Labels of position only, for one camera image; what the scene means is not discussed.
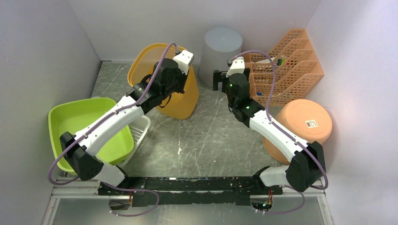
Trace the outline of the yellow mesh waste bin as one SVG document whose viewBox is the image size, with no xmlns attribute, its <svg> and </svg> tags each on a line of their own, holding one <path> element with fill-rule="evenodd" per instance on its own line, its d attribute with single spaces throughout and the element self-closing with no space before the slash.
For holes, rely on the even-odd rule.
<svg viewBox="0 0 398 225">
<path fill-rule="evenodd" d="M 145 75 L 152 73 L 155 63 L 159 61 L 167 46 L 166 43 L 155 43 L 141 51 L 127 75 L 127 81 L 130 86 L 139 83 Z M 156 109 L 166 116 L 179 120 L 186 119 L 192 114 L 199 99 L 199 90 L 193 65 L 189 67 L 184 91 L 184 94 L 173 93 L 170 101 L 167 99 L 163 100 L 162 104 L 157 106 Z"/>
</svg>

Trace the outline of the grey plastic bin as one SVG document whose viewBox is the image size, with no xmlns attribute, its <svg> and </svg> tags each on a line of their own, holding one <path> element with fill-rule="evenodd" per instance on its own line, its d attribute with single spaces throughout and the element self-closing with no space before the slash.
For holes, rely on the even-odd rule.
<svg viewBox="0 0 398 225">
<path fill-rule="evenodd" d="M 241 53 L 243 37 L 234 29 L 218 27 L 209 30 L 204 37 L 198 78 L 203 85 L 213 88 L 213 72 L 227 71 L 227 61 Z"/>
</svg>

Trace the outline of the orange plastic bucket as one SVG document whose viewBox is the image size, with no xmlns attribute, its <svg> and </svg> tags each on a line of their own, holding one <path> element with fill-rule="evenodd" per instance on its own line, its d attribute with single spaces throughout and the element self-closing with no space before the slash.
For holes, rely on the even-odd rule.
<svg viewBox="0 0 398 225">
<path fill-rule="evenodd" d="M 285 106 L 270 106 L 269 113 L 296 136 L 323 144 L 331 135 L 332 119 L 318 103 L 298 99 Z"/>
</svg>

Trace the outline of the green plastic basin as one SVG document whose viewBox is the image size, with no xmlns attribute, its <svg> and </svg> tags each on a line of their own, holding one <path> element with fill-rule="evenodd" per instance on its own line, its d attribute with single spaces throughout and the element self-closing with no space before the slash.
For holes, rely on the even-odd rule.
<svg viewBox="0 0 398 225">
<path fill-rule="evenodd" d="M 64 103 L 51 109 L 48 114 L 48 126 L 54 157 L 57 158 L 62 153 L 60 136 L 63 133 L 68 131 L 75 134 L 115 105 L 116 101 L 111 98 L 96 97 Z M 97 156 L 115 165 L 127 158 L 134 145 L 130 128 L 125 126 L 101 148 Z"/>
</svg>

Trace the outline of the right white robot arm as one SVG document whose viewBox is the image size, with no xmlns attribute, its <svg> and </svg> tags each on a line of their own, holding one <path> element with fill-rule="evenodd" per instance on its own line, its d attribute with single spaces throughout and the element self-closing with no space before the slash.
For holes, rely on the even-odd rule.
<svg viewBox="0 0 398 225">
<path fill-rule="evenodd" d="M 215 70 L 213 90 L 218 90 L 221 83 L 222 92 L 227 95 L 228 109 L 235 118 L 269 140 L 289 162 L 287 166 L 268 167 L 257 172 L 254 190 L 258 194 L 265 194 L 271 186 L 289 186 L 299 192 L 308 188 L 325 190 L 329 181 L 322 145 L 293 134 L 274 119 L 267 108 L 251 98 L 248 76 L 247 68 L 232 74 Z"/>
</svg>

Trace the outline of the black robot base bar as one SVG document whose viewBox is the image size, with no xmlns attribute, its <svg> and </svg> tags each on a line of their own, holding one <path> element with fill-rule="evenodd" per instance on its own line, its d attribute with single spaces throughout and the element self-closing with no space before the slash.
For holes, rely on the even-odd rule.
<svg viewBox="0 0 398 225">
<path fill-rule="evenodd" d="M 129 177 L 119 190 L 101 183 L 100 196 L 126 197 L 133 207 L 183 204 L 223 204 L 249 206 L 251 198 L 281 195 L 279 186 L 265 186 L 258 177 Z"/>
</svg>

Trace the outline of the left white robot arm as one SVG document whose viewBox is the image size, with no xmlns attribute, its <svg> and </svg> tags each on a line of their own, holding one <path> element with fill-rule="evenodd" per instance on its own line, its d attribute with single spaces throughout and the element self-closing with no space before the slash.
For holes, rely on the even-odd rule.
<svg viewBox="0 0 398 225">
<path fill-rule="evenodd" d="M 107 113 L 75 134 L 60 136 L 63 156 L 81 180 L 99 180 L 111 185 L 118 195 L 129 191 L 130 182 L 116 165 L 98 157 L 100 149 L 120 130 L 142 117 L 173 93 L 184 93 L 191 60 L 178 57 L 155 64 L 150 75 L 132 87 Z"/>
</svg>

